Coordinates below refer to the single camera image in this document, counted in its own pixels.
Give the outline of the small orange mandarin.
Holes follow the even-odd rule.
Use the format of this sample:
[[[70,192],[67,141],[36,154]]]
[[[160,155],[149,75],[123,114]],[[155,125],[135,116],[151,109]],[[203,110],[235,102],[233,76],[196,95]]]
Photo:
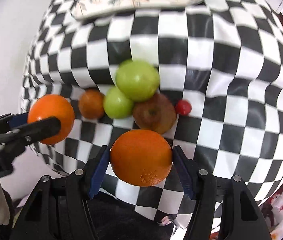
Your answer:
[[[53,145],[64,140],[71,132],[75,113],[70,102],[61,95],[48,94],[38,99],[28,113],[28,123],[56,117],[61,122],[57,135],[41,141],[45,145]]]

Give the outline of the large orange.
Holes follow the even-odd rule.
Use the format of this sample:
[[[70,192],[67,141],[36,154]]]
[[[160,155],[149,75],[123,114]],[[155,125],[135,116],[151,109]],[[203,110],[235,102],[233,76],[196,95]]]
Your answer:
[[[110,164],[115,175],[128,184],[155,186],[171,171],[172,149],[154,131],[132,130],[118,137],[112,145]]]

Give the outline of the red cherry tomato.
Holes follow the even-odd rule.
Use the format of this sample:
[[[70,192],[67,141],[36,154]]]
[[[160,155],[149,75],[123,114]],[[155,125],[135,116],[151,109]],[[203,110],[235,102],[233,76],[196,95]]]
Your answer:
[[[192,111],[192,105],[187,100],[179,100],[175,105],[175,112],[179,115],[186,116]]]

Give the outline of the dark orange mandarin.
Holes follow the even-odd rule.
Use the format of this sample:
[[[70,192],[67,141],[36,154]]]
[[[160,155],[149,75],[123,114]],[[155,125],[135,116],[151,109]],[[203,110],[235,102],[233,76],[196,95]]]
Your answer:
[[[86,119],[100,119],[105,115],[104,95],[96,89],[86,90],[78,101],[78,109]]]

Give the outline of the red-brown apple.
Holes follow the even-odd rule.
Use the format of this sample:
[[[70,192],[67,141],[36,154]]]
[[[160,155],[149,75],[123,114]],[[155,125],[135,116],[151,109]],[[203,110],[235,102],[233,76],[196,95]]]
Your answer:
[[[140,129],[164,134],[174,125],[177,114],[171,101],[162,93],[147,101],[135,103],[133,118]]]

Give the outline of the small green apple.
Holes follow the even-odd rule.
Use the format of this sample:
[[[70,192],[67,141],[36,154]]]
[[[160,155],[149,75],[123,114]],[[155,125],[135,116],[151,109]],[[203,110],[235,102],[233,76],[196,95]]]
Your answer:
[[[103,100],[103,109],[111,119],[124,119],[132,115],[134,102],[116,86],[112,86]]]

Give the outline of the large green apple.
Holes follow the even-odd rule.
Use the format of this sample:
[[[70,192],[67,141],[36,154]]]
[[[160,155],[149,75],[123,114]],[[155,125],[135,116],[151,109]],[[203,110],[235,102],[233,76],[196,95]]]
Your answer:
[[[143,60],[127,60],[119,65],[116,86],[131,100],[143,102],[156,93],[160,75],[152,64]]]

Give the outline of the black white checkered cloth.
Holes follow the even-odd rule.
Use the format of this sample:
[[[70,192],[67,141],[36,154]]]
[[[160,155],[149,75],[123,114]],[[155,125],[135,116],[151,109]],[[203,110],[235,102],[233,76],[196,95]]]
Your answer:
[[[20,110],[59,94],[78,108],[106,93],[118,65],[158,68],[160,92],[188,100],[165,139],[214,176],[237,174],[256,202],[283,183],[283,27],[266,0],[204,0],[173,11],[138,9],[88,23],[75,0],[51,0],[26,57]]]

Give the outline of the floral ceramic plate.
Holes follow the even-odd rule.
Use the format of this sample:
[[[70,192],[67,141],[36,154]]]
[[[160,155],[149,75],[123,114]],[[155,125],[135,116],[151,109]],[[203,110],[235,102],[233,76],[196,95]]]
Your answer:
[[[76,20],[84,20],[139,8],[183,8],[201,2],[203,0],[75,0],[70,14]]]

